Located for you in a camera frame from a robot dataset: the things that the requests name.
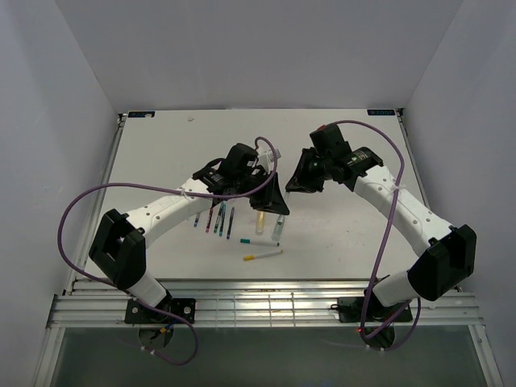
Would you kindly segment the yellow highlighter body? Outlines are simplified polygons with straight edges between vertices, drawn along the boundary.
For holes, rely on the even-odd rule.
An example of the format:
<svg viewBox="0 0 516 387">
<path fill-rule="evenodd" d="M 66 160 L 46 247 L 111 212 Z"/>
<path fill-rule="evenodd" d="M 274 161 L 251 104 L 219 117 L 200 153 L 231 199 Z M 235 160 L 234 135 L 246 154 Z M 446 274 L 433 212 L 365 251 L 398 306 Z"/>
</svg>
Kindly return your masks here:
<svg viewBox="0 0 516 387">
<path fill-rule="evenodd" d="M 264 234 L 265 218 L 266 218 L 266 213 L 264 211 L 256 212 L 256 228 L 255 228 L 256 235 Z"/>
</svg>

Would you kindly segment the light green highlighter body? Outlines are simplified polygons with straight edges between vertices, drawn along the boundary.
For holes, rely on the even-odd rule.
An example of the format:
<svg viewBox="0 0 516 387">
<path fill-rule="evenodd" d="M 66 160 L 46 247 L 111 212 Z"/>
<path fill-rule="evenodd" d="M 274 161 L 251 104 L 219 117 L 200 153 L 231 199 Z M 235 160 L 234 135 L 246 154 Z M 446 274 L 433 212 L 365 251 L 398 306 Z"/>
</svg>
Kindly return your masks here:
<svg viewBox="0 0 516 387">
<path fill-rule="evenodd" d="M 281 214 L 278 216 L 276 223 L 275 223 L 275 227 L 273 229 L 273 233 L 271 236 L 271 239 L 273 242 L 280 241 L 284 225 L 285 225 L 285 216 Z"/>
</svg>

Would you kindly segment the purple pen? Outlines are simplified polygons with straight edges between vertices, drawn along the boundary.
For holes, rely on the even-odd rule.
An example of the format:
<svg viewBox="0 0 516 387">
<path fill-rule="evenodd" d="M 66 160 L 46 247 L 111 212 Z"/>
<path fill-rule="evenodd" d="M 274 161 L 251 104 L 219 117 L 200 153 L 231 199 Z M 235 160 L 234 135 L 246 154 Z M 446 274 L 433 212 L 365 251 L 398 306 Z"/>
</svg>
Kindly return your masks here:
<svg viewBox="0 0 516 387">
<path fill-rule="evenodd" d="M 234 217 L 235 217 L 235 208 L 232 207 L 231 212 L 230 212 L 230 217 L 229 217 L 229 223 L 228 223 L 228 227 L 227 227 L 226 239 L 230 239 L 230 237 L 231 237 L 231 230 L 232 230 L 232 226 L 233 226 L 233 222 L 234 222 Z"/>
</svg>

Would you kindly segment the green capped white marker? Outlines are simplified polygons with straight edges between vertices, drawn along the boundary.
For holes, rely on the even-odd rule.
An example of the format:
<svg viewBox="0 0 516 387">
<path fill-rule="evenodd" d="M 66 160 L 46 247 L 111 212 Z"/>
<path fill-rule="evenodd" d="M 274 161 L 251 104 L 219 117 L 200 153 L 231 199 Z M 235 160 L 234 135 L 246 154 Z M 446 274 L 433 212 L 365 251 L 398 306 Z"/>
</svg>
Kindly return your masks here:
<svg viewBox="0 0 516 387">
<path fill-rule="evenodd" d="M 257 246 L 267 246 L 267 247 L 279 247 L 280 246 L 279 242 L 257 240 L 257 239 L 242 238 L 239 241 L 240 241 L 240 243 L 243 243 L 243 244 L 250 244 L 250 245 L 257 245 Z"/>
</svg>

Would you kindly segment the dark blue pen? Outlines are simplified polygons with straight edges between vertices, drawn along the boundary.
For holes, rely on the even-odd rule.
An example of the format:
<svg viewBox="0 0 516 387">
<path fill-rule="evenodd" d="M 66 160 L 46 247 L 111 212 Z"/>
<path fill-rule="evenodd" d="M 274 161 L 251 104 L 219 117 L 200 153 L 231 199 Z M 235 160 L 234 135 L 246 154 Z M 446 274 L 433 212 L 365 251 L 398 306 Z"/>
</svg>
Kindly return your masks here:
<svg viewBox="0 0 516 387">
<path fill-rule="evenodd" d="M 219 229 L 218 229 L 219 237 L 223 236 L 226 212 L 227 212 L 227 204 L 226 204 L 226 202 L 223 202 L 222 206 L 221 206 L 221 216 L 220 216 Z"/>
</svg>

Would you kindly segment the yellow capped white marker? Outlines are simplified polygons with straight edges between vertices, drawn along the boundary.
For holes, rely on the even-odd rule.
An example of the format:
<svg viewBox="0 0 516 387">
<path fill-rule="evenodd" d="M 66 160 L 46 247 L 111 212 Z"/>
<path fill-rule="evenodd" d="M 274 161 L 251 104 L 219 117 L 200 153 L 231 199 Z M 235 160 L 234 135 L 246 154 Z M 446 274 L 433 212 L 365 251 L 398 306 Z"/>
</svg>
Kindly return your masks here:
<svg viewBox="0 0 516 387">
<path fill-rule="evenodd" d="M 272 252 L 265 252 L 265 253 L 261 253 L 261 254 L 245 256 L 243 258 L 243 261 L 248 262 L 248 261 L 252 261 L 252 260 L 259 260 L 259 259 L 269 258 L 269 257 L 273 257 L 273 256 L 279 256 L 279 255 L 282 255 L 283 252 L 284 252 L 283 250 L 276 250 L 276 251 L 272 251 Z"/>
</svg>

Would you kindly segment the red pen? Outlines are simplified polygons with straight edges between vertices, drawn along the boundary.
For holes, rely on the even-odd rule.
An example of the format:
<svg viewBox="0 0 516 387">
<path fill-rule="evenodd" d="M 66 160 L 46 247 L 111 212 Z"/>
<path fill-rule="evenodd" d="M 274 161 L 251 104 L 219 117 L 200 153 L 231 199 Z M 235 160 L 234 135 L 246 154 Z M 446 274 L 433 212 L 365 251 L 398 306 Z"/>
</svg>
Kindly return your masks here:
<svg viewBox="0 0 516 387">
<path fill-rule="evenodd" d="M 211 223 L 212 223 L 212 219 L 213 219 L 213 213 L 214 213 L 214 207 L 210 208 L 210 211 L 209 211 L 209 214 L 208 214 L 208 219 L 207 219 L 207 222 L 206 222 L 205 233 L 209 233 L 210 232 Z"/>
</svg>

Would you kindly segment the green pen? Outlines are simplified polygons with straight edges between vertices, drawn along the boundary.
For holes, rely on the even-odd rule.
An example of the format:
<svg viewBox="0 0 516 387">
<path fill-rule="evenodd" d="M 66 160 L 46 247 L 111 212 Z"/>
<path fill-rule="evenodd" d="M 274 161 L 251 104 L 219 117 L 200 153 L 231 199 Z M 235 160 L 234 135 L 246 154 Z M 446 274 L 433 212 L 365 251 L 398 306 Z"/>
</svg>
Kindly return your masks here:
<svg viewBox="0 0 516 387">
<path fill-rule="evenodd" d="M 222 214 L 223 214 L 223 210 L 224 210 L 224 203 L 222 202 L 220 204 L 219 209 L 218 209 L 217 217 L 215 219 L 214 230 L 213 230 L 214 233 L 218 232 L 218 228 L 219 228 L 219 224 L 220 224 L 221 217 L 222 217 Z"/>
</svg>

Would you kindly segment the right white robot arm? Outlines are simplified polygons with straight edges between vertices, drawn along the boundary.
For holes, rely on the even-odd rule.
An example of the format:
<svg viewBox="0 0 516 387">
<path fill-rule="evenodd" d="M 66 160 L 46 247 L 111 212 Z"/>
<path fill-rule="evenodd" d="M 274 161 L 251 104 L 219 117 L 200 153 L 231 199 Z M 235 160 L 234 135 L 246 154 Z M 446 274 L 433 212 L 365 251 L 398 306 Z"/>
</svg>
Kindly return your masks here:
<svg viewBox="0 0 516 387">
<path fill-rule="evenodd" d="M 476 233 L 468 225 L 455 227 L 440 218 L 407 189 L 397 184 L 383 160 L 362 147 L 334 158 L 304 148 L 286 185 L 290 193 L 323 191 L 326 181 L 345 185 L 383 214 L 412 247 L 418 259 L 399 273 L 373 284 L 364 310 L 382 320 L 395 306 L 414 298 L 435 301 L 470 277 L 476 257 Z"/>
</svg>

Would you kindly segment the right blue corner label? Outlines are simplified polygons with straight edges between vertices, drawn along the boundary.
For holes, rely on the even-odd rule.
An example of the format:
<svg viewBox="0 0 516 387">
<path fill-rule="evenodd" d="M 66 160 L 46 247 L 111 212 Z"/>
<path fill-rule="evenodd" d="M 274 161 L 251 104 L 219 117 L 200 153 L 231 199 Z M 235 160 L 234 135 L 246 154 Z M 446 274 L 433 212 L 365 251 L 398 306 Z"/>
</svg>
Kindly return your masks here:
<svg viewBox="0 0 516 387">
<path fill-rule="evenodd" d="M 396 112 L 392 109 L 367 109 L 369 116 L 395 116 Z"/>
</svg>

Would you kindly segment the blue corner label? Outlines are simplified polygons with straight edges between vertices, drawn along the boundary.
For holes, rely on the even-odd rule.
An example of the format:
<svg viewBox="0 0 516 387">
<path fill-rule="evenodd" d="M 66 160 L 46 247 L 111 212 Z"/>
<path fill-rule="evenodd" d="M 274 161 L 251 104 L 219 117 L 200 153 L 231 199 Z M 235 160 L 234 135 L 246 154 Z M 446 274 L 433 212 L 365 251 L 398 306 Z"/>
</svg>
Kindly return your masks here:
<svg viewBox="0 0 516 387">
<path fill-rule="evenodd" d="M 369 116 L 395 116 L 396 112 L 392 109 L 367 109 Z"/>
<path fill-rule="evenodd" d="M 132 118 L 147 119 L 147 118 L 154 118 L 155 114 L 156 114 L 155 111 L 131 111 L 131 112 L 127 113 L 127 117 L 129 119 L 132 119 Z"/>
</svg>

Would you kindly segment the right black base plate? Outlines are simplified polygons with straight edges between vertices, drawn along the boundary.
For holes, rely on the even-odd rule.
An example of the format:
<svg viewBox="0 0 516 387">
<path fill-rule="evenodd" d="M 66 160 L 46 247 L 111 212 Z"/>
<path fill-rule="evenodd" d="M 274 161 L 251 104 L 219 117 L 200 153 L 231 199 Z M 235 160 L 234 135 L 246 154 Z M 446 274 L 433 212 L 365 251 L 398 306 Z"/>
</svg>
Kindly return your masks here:
<svg viewBox="0 0 516 387">
<path fill-rule="evenodd" d="M 330 310 L 337 312 L 341 323 L 357 323 L 361 319 L 363 304 L 364 297 L 341 297 L 337 299 L 336 303 L 330 306 Z M 394 306 L 385 308 L 382 305 L 376 306 L 373 301 L 370 301 L 368 304 L 365 322 L 382 323 L 394 315 L 400 307 L 403 307 L 402 312 L 394 319 L 394 322 L 412 322 L 413 315 L 409 306 L 404 306 L 403 303 L 398 303 Z"/>
</svg>

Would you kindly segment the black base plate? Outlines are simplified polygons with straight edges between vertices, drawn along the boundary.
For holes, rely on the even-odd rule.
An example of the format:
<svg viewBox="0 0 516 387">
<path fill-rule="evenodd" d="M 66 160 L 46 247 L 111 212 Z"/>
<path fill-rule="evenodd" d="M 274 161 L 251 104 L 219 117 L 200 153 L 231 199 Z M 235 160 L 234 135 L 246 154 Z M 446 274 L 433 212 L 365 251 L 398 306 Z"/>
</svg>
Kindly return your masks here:
<svg viewBox="0 0 516 387">
<path fill-rule="evenodd" d="M 357 323 L 361 319 L 363 304 L 364 297 L 341 297 L 337 299 L 336 303 L 330 306 L 330 310 L 337 312 L 341 323 Z M 373 301 L 370 301 L 368 304 L 365 322 L 382 323 L 394 315 L 400 307 L 403 307 L 402 312 L 394 319 L 394 322 L 412 322 L 413 315 L 409 306 L 404 306 L 403 303 L 398 303 L 394 306 L 385 308 L 382 305 L 376 306 Z"/>
<path fill-rule="evenodd" d="M 126 324 L 149 325 L 194 323 L 197 300 L 195 298 L 166 298 L 155 307 L 144 306 L 142 302 L 130 299 L 124 316 Z"/>
</svg>

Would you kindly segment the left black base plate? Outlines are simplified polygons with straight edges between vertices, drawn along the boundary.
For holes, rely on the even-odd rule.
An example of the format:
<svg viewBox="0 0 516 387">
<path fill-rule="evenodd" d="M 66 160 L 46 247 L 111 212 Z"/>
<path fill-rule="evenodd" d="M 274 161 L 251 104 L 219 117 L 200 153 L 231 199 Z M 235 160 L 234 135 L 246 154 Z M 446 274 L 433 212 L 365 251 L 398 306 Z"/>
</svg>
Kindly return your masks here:
<svg viewBox="0 0 516 387">
<path fill-rule="evenodd" d="M 149 325 L 194 323 L 197 300 L 195 298 L 166 298 L 155 307 L 144 306 L 142 302 L 130 299 L 124 316 L 126 324 Z"/>
</svg>

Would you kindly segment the aluminium frame rail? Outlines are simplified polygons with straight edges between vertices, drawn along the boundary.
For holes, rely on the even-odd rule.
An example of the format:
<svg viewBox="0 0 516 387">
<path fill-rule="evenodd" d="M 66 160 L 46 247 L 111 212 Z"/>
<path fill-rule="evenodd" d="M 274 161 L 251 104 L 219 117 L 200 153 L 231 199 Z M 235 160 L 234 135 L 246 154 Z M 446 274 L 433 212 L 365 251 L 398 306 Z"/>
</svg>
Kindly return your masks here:
<svg viewBox="0 0 516 387">
<path fill-rule="evenodd" d="M 337 327 L 331 306 L 340 297 L 359 297 L 366 281 L 164 281 L 174 298 L 196 301 L 200 328 Z M 78 280 L 57 296 L 51 328 L 124 327 L 128 297 L 107 285 Z"/>
</svg>

